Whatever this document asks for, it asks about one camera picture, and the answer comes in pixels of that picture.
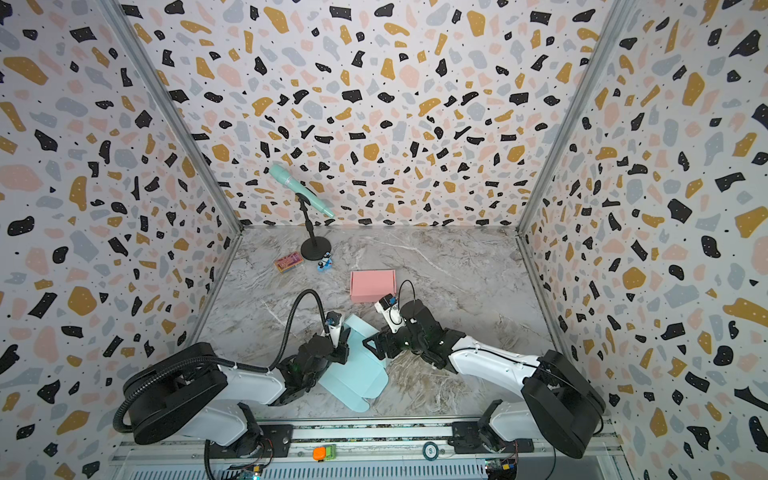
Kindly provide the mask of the mint paper box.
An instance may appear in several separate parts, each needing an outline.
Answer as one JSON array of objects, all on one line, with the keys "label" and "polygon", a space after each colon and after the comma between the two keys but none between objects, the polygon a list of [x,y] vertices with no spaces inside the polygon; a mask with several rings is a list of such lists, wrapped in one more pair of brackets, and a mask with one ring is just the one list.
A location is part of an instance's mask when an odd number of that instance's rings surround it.
[{"label": "mint paper box", "polygon": [[366,338],[377,333],[373,326],[356,315],[347,317],[344,326],[350,331],[348,359],[344,365],[332,363],[318,384],[350,410],[362,413],[388,384],[387,361],[379,360],[363,346]]}]

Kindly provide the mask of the pink paper box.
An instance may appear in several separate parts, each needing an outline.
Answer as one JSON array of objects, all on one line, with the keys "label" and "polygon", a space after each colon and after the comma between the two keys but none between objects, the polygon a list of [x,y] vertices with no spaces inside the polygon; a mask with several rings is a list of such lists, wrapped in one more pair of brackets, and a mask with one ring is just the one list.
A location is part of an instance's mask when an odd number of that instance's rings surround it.
[{"label": "pink paper box", "polygon": [[352,271],[350,275],[350,299],[353,303],[375,303],[386,295],[396,293],[394,270]]}]

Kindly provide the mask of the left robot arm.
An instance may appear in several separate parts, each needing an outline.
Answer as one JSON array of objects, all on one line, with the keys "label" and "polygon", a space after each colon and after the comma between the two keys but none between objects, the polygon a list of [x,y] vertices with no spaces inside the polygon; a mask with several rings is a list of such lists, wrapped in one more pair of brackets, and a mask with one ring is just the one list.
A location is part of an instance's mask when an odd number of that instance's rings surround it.
[{"label": "left robot arm", "polygon": [[262,435],[252,403],[284,406],[308,393],[328,368],[349,357],[350,329],[314,335],[273,368],[217,356],[199,342],[131,377],[112,420],[119,433],[150,445],[173,435],[228,447],[253,445]]}]

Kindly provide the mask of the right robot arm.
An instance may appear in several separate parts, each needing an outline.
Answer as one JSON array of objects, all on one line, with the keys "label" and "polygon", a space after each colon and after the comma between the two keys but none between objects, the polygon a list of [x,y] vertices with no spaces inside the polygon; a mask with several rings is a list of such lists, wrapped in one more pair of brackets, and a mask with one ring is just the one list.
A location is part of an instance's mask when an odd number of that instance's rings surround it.
[{"label": "right robot arm", "polygon": [[522,355],[484,344],[442,327],[419,299],[400,304],[388,294],[375,309],[387,326],[363,346],[378,359],[410,352],[436,370],[477,377],[514,393],[543,438],[573,459],[582,458],[602,432],[605,401],[563,354]]}]

